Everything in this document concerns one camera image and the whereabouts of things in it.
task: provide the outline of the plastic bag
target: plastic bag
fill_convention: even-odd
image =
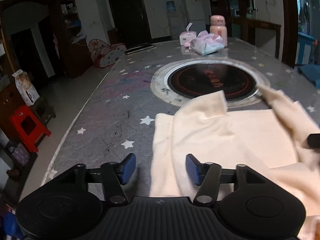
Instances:
[[[194,31],[189,31],[192,23],[187,26],[187,31],[180,34],[180,45],[183,46],[185,43],[192,41],[197,37],[197,33]]]
[[[28,74],[21,69],[13,73],[15,78],[16,87],[27,106],[32,106],[35,101],[40,97],[37,90],[31,83]]]
[[[77,36],[74,38],[72,44],[77,43],[80,40],[83,40],[87,37],[87,34],[84,32],[83,29],[77,34]]]
[[[27,165],[30,155],[20,141],[17,139],[10,140],[6,148],[11,153],[12,157],[21,164],[21,166],[24,167]]]
[[[190,49],[201,55],[208,55],[224,48],[223,39],[221,36],[202,31],[199,35],[190,42]]]

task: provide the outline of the cream cloth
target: cream cloth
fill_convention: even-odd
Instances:
[[[320,220],[320,154],[306,138],[320,133],[299,102],[282,91],[259,87],[270,110],[227,113],[223,91],[194,98],[174,116],[157,114],[150,196],[196,194],[185,169],[186,155],[234,169],[243,163],[299,198],[307,219],[299,233],[313,240]],[[220,187],[219,197],[231,192]]]

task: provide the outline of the pink bottle cap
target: pink bottle cap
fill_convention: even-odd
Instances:
[[[212,15],[210,18],[211,26],[225,26],[226,20],[222,15]]]

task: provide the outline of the kitchen counter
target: kitchen counter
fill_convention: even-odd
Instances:
[[[173,115],[179,107],[156,97],[150,88],[154,73],[173,61],[199,55],[180,47],[179,41],[155,44],[155,48],[123,56],[111,69],[85,105],[57,155],[53,169],[57,175],[77,163],[98,168],[109,161],[121,161],[127,154],[137,155],[137,168],[124,187],[128,196],[147,196],[151,184],[152,140],[156,114]],[[207,57],[229,57],[243,61],[262,72],[271,86],[300,101],[315,122],[320,123],[320,90],[292,68],[266,52],[239,39],[229,38],[228,47]],[[230,109],[268,109],[264,101]],[[101,185],[89,191],[103,199]]]

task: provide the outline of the pink bottle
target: pink bottle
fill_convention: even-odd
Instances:
[[[228,31],[224,17],[221,15],[212,15],[210,24],[210,33],[220,35],[223,39],[224,46],[228,46]]]

